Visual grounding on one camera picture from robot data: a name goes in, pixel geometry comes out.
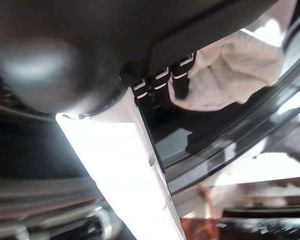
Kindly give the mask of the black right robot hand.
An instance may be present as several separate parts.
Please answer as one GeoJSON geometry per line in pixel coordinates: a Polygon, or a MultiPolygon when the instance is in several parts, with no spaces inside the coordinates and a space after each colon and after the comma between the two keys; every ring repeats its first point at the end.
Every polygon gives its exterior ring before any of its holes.
{"type": "Polygon", "coordinates": [[[0,0],[0,77],[55,119],[138,240],[183,240],[132,86],[255,21],[272,0],[0,0]]]}

